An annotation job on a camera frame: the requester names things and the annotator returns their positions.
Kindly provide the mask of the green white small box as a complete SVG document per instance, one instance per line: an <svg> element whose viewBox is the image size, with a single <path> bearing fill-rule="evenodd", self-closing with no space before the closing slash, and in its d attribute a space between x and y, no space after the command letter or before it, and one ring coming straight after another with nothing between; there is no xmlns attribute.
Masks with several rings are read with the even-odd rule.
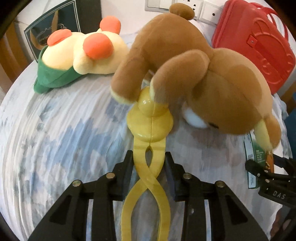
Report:
<svg viewBox="0 0 296 241"><path fill-rule="evenodd" d="M274 173L273 154L260 147L255 138L254 131L244 135L244 147L248 188L260 188L262 193L269 191L265 174Z"/></svg>

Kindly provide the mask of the yellow plastic toy tongs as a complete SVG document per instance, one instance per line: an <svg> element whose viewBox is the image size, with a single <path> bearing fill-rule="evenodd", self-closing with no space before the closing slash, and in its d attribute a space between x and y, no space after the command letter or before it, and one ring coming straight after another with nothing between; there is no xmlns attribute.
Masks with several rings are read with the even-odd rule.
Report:
<svg viewBox="0 0 296 241"><path fill-rule="evenodd" d="M121 213L121 239L132 239L132 212L138 199L149 190L159 208L158 240L167 240L171 211L165 191L157 178L163 168L166 137L173 128L173 116L166 104L151 99L149 87L142 89L126 122L133 139L133 163L139 180L126 196Z"/></svg>

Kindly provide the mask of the blue plastic storage crate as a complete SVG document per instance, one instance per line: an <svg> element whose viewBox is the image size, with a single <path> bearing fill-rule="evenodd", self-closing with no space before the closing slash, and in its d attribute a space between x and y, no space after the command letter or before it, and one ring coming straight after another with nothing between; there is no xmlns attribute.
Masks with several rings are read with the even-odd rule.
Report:
<svg viewBox="0 0 296 241"><path fill-rule="evenodd" d="M287 138L290 143L293 159L296 154L296 112L295 109L284 120L287 129Z"/></svg>

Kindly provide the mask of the brown teddy bear plush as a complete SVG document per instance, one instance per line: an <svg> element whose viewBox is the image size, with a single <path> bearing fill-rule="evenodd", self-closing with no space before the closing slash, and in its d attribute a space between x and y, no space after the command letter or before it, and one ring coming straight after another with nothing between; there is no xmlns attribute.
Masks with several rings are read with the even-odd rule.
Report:
<svg viewBox="0 0 296 241"><path fill-rule="evenodd" d="M280 124L262 73L240 53L212 48L191 20L169 11L150 20L114 73L112 96L124 104L137 101L149 73L153 101L183 98L207 126L232 135L254 131L266 151L280 143Z"/></svg>

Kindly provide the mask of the red plastic toy case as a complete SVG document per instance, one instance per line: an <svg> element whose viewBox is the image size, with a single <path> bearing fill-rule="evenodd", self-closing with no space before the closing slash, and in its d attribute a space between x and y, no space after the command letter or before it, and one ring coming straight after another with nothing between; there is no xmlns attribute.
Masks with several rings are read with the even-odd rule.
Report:
<svg viewBox="0 0 296 241"><path fill-rule="evenodd" d="M276 11L258 3L227 1L212 37L214 48L234 50L255 64L272 94L283 86L295 67L287 28L280 33L276 15Z"/></svg>

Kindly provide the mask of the yellow orange plush green hat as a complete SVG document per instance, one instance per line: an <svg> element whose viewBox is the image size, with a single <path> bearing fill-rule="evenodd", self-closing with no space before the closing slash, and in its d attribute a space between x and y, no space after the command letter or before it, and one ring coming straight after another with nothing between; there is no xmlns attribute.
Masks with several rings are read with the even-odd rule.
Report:
<svg viewBox="0 0 296 241"><path fill-rule="evenodd" d="M34 92L47 93L86 74L114 73L129 52L120 30L120 20L106 16L95 32L84 34L69 29L53 32L38 57Z"/></svg>

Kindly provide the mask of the white wall socket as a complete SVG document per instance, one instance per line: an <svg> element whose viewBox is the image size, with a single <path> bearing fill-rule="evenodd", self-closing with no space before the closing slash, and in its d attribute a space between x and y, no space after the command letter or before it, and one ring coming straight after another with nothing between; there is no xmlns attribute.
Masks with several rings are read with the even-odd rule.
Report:
<svg viewBox="0 0 296 241"><path fill-rule="evenodd" d="M145 1L146 11L169 11L187 20L195 19L213 26L217 25L222 13L222 8L222 3L218 2L218 4L214 4L214 1Z"/></svg>

